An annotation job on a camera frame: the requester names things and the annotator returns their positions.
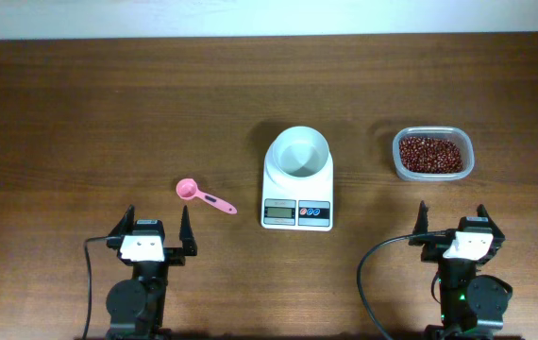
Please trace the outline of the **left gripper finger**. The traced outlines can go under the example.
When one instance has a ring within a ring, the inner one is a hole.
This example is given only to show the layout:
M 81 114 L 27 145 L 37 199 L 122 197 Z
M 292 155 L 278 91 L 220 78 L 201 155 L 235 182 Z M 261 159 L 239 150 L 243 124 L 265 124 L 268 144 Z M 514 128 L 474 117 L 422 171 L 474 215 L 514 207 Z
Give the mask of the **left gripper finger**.
M 108 234 L 108 237 L 124 237 L 127 233 L 129 233 L 134 224 L 134 216 L 135 206 L 129 205 L 121 220 Z
M 179 229 L 179 241 L 182 244 L 183 254 L 185 256 L 197 255 L 197 243 L 194 238 L 193 229 L 191 226 L 189 210 L 187 206 L 183 207 L 180 229 Z

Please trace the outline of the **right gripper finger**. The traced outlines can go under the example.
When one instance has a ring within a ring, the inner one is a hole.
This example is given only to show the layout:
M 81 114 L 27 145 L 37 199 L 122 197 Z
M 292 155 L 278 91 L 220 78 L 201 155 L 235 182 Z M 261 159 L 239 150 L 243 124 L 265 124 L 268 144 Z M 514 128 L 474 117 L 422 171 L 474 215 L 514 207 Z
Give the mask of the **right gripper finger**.
M 416 218 L 414 228 L 412 230 L 413 235 L 424 234 L 428 232 L 429 230 L 428 212 L 429 212 L 429 208 L 426 205 L 425 201 L 422 200 L 419 204 L 418 215 Z
M 489 228 L 492 231 L 492 234 L 494 235 L 495 239 L 504 239 L 505 235 L 501 231 L 501 229 L 497 226 L 497 224 L 494 222 L 494 220 L 491 218 L 489 213 L 487 212 L 485 206 L 483 204 L 479 204 L 477 207 L 477 214 L 478 217 L 485 218 L 487 220 L 487 223 L 489 225 Z

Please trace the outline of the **pink measuring scoop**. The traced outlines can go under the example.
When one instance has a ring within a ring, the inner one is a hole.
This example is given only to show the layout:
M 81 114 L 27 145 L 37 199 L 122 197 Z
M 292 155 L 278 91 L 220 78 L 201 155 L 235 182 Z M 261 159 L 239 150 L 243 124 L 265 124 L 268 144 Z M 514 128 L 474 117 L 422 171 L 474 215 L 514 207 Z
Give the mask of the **pink measuring scoop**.
M 180 180 L 177 183 L 176 192 L 177 195 L 183 200 L 193 200 L 195 198 L 199 198 L 223 213 L 236 214 L 238 212 L 232 204 L 228 203 L 224 199 L 201 191 L 196 181 L 192 178 Z

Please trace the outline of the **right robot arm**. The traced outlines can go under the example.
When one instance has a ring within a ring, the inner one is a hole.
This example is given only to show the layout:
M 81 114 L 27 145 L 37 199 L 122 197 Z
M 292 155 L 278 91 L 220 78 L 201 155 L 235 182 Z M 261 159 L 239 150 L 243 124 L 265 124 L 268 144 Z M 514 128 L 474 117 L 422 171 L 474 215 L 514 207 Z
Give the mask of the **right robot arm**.
M 440 304 L 441 322 L 423 331 L 424 339 L 492 339 L 504 325 L 513 288 L 504 280 L 481 275 L 479 268 L 492 260 L 506 240 L 485 207 L 475 216 L 460 219 L 455 229 L 429 233 L 429 208 L 419 204 L 411 246 L 421 247 L 421 261 L 434 263 L 432 287 Z

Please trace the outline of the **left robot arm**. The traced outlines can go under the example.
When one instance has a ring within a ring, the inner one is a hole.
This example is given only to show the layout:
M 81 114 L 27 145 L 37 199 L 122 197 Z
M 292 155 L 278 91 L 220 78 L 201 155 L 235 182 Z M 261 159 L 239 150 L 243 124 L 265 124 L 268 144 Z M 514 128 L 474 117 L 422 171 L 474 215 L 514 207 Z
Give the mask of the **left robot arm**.
M 107 339 L 157 339 L 171 337 L 162 327 L 168 286 L 168 272 L 183 266 L 188 257 L 197 255 L 197 244 L 189 211 L 184 208 L 180 220 L 180 246 L 164 245 L 164 226 L 159 219 L 135 218 L 135 207 L 108 234 L 107 247 L 132 268 L 132 276 L 109 290 L 106 308 L 110 316 Z

